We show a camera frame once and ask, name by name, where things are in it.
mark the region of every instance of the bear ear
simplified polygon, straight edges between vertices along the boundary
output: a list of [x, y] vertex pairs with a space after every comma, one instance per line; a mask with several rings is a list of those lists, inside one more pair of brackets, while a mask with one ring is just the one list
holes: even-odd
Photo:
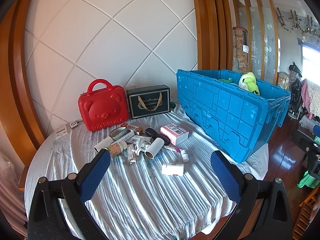
[[84, 109], [89, 112], [90, 107], [92, 106], [92, 104], [93, 104], [93, 101], [86, 101], [84, 103]]
[[121, 101], [121, 95], [119, 95], [118, 93], [112, 94], [111, 98], [117, 101], [118, 103], [120, 103]]

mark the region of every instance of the pink cloth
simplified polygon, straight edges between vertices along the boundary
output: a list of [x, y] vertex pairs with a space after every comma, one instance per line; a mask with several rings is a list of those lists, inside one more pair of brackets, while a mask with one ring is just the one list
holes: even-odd
[[310, 113], [311, 98], [309, 96], [308, 80], [307, 79], [302, 80], [301, 85], [302, 85], [301, 96], [302, 96], [303, 104], [304, 104], [305, 108], [307, 109], [308, 113], [311, 114]]

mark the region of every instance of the black gift box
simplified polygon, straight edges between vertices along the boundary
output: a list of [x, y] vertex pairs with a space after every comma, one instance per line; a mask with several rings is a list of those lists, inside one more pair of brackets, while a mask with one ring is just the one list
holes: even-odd
[[127, 90], [132, 119], [170, 112], [170, 88], [166, 85]]

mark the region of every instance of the red bear case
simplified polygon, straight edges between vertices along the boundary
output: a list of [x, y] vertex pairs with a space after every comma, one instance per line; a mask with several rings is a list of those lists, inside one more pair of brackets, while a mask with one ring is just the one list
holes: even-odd
[[[92, 91], [98, 83], [103, 83], [107, 87]], [[93, 81], [89, 85], [87, 93], [79, 97], [78, 105], [83, 122], [91, 132], [129, 119], [124, 88], [113, 86], [104, 79]]]

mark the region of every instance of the blue plastic crate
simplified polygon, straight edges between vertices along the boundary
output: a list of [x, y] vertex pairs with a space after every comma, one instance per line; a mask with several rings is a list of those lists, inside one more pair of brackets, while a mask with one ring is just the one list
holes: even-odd
[[291, 94], [257, 79], [260, 96], [218, 79], [241, 74], [229, 70], [178, 70], [178, 100], [186, 114], [236, 162], [245, 161], [282, 126]]

